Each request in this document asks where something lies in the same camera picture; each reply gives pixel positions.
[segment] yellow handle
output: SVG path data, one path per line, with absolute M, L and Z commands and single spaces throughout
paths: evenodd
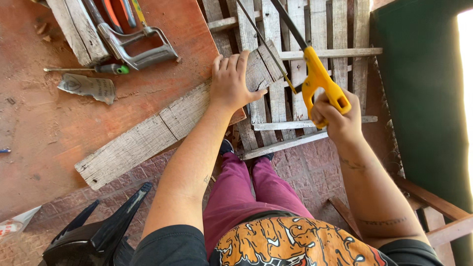
M 308 46 L 304 49 L 304 60 L 307 63 L 308 76 L 302 84 L 302 98 L 306 104 L 309 119 L 312 120 L 310 112 L 314 106 L 312 97 L 319 87 L 325 89 L 330 104 L 333 105 L 342 115 L 349 112 L 351 110 L 350 102 L 346 98 L 340 86 L 330 78 L 327 70 L 312 46 Z M 316 127 L 321 129 L 326 125 L 328 125 L 328 122 L 327 120 L 324 120 L 322 123 L 316 124 Z

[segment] screwdriver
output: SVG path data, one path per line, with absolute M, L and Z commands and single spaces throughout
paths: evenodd
M 110 74 L 128 74 L 130 68 L 126 65 L 109 64 L 103 66 L 96 66 L 94 68 L 45 68 L 44 71 L 86 71 L 92 70 L 97 73 L 110 73 Z

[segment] brick floor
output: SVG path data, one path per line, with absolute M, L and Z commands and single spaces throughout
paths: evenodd
M 173 154 L 174 150 L 143 162 L 98 191 L 86 187 L 43 205 L 21 235 L 0 245 L 0 265 L 38 265 L 48 243 L 86 206 L 99 198 L 101 203 L 87 223 L 101 221 L 112 215 L 141 187 L 142 183 L 150 181 L 153 183 L 153 189 L 140 206 L 125 234 L 129 236 L 128 242 L 136 247 L 159 178 Z M 218 176 L 220 165 L 221 159 L 217 161 L 213 172 L 215 178 Z M 347 229 L 345 221 L 327 201 L 329 197 L 337 196 L 347 204 L 338 154 L 332 141 L 326 138 L 278 151 L 274 154 L 272 166 L 278 175 L 295 189 L 301 201 L 316 219 Z M 207 204 L 212 187 L 211 180 L 204 195 L 202 209 Z

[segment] orange wooden table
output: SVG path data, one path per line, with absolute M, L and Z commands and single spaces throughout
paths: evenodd
M 218 51 L 197 2 L 139 3 L 148 25 L 163 30 L 182 60 L 124 76 L 79 72 L 113 80 L 110 106 L 57 89 L 61 73 L 43 71 L 80 67 L 50 9 L 27 0 L 0 4 L 0 149 L 12 150 L 0 153 L 0 221 L 86 186 L 75 163 L 211 76 Z M 46 32 L 38 35 L 35 25 L 43 23 Z

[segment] wooden pallet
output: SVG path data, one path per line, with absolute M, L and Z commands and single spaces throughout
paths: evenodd
M 208 19 L 208 26 L 214 37 L 215 44 L 221 54 L 231 54 L 228 29 L 233 28 L 238 49 L 254 50 L 258 47 L 256 32 L 243 13 L 236 0 L 226 0 L 229 18 L 223 18 L 219 0 L 202 0 Z M 264 38 L 271 40 L 282 60 L 289 61 L 288 72 L 293 84 L 300 84 L 307 76 L 307 66 L 303 60 L 303 52 L 294 36 L 288 31 L 284 22 L 270 0 L 241 0 Z M 366 86 L 368 75 L 367 56 L 382 53 L 381 48 L 368 48 L 369 38 L 369 0 L 356 0 L 354 4 L 354 44 L 348 49 L 347 33 L 347 0 L 281 0 L 289 16 L 321 57 L 329 74 L 340 87 L 348 88 L 348 71 L 353 72 L 353 92 L 360 98 L 362 114 L 366 109 Z M 353 57 L 353 65 L 348 65 L 348 57 Z M 287 83 L 279 80 L 269 87 L 269 94 L 248 105 L 247 119 L 238 123 L 242 139 L 243 159 L 261 156 L 271 151 L 300 145 L 326 137 L 323 131 L 315 127 L 300 126 L 308 120 L 307 108 L 302 95 L 290 97 L 292 108 L 287 105 L 285 96 Z M 284 123 L 281 130 L 282 139 L 276 138 L 274 130 L 261 130 L 263 147 L 258 146 L 257 135 L 252 125 L 268 123 Z M 304 138 L 296 137 L 294 128 L 303 128 Z

